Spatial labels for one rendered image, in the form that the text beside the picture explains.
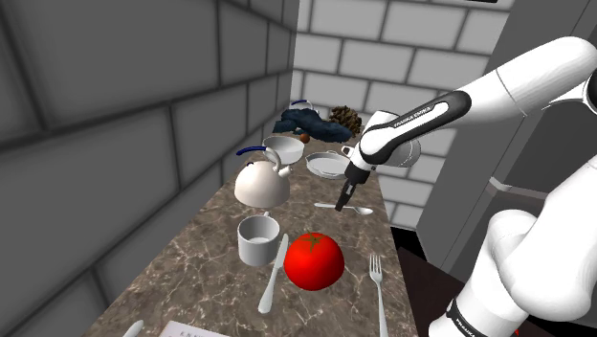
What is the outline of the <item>white frying pan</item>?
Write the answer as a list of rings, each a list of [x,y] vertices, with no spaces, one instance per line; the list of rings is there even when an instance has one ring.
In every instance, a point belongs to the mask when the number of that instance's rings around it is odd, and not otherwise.
[[[315,175],[330,179],[342,180],[349,164],[349,159],[334,150],[314,152],[305,157],[306,167]]]

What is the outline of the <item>silver spoon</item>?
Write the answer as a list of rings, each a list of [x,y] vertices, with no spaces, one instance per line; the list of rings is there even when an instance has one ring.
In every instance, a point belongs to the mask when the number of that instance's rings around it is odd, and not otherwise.
[[[325,203],[315,203],[315,207],[318,208],[328,208],[328,209],[335,209],[336,206],[334,204],[325,204]],[[373,210],[367,207],[353,207],[353,206],[343,206],[344,209],[354,210],[358,214],[362,215],[369,215],[373,213]]]

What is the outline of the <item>brown pine cone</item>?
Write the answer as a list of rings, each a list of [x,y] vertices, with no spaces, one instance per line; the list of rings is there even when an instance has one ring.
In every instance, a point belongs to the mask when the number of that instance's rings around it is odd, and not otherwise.
[[[352,132],[352,137],[361,132],[362,118],[354,109],[346,105],[333,107],[328,121],[349,129]]]

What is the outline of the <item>white saucepan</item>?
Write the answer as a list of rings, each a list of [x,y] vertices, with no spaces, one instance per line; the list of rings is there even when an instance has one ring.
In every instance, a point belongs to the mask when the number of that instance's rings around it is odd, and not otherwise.
[[[274,150],[283,166],[299,161],[304,151],[302,141],[287,136],[270,136],[263,140],[262,145]]]

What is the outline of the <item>red tomato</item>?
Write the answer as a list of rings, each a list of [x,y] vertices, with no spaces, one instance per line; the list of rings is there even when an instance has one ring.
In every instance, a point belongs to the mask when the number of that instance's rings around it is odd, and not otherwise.
[[[319,291],[342,276],[343,252],[330,236],[309,232],[289,246],[283,266],[294,285],[303,290]]]

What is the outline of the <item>grey refrigerator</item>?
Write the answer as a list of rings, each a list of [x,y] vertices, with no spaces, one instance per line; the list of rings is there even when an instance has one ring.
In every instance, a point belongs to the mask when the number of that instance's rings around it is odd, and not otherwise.
[[[597,0],[515,0],[486,68],[565,35],[597,46]],[[538,214],[541,195],[596,154],[597,116],[577,102],[460,126],[416,227],[428,262],[465,281],[494,213]]]

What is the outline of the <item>silver fork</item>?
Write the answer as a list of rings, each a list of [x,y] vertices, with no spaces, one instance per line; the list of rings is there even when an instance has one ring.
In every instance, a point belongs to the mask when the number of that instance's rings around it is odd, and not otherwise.
[[[379,336],[388,337],[387,320],[382,294],[383,270],[381,258],[375,254],[369,256],[369,276],[375,282],[378,295]]]

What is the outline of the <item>white mug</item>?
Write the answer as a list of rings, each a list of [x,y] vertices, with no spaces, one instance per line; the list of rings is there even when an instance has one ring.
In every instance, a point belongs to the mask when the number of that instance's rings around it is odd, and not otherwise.
[[[243,219],[237,227],[238,254],[249,266],[264,266],[275,258],[280,240],[280,226],[269,212]]]

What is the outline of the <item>dark robot stand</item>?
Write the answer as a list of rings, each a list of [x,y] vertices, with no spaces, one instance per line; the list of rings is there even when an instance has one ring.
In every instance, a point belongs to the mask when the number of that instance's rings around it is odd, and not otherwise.
[[[390,228],[419,337],[430,337],[430,323],[445,314],[464,283],[428,263],[414,231]]]

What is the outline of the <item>silver table knife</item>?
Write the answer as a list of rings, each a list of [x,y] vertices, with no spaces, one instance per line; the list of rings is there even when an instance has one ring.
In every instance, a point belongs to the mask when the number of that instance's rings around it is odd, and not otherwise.
[[[275,284],[276,284],[276,275],[278,273],[278,270],[283,266],[285,257],[286,257],[286,253],[287,253],[287,249],[288,249],[288,245],[289,245],[289,237],[287,234],[284,234],[281,241],[280,241],[280,245],[278,248],[278,252],[276,255],[276,260],[275,260],[275,264],[271,273],[271,276],[269,278],[268,284],[264,290],[264,293],[259,301],[258,304],[258,312],[261,314],[266,314],[269,313],[271,308],[272,308],[272,303],[273,303],[273,296],[274,296],[274,289],[275,289]]]

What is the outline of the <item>white printed paper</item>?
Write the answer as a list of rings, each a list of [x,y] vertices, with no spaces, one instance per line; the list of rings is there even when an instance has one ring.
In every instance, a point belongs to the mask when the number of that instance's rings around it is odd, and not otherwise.
[[[229,337],[224,334],[205,330],[175,321],[169,321],[159,337]]]

